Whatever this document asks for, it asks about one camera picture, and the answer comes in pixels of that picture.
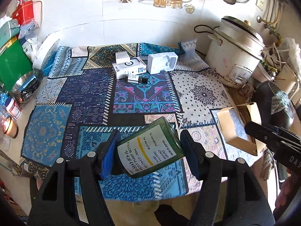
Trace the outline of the person's right hand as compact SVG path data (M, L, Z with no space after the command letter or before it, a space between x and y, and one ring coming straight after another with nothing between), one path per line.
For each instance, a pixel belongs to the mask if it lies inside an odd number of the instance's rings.
M280 206L284 206L286 204L288 196L291 194L297 180L298 176L294 173L292 173L290 176L288 176L288 178L286 178L286 180L282 184L281 192L279 193L275 201L276 208L279 208Z

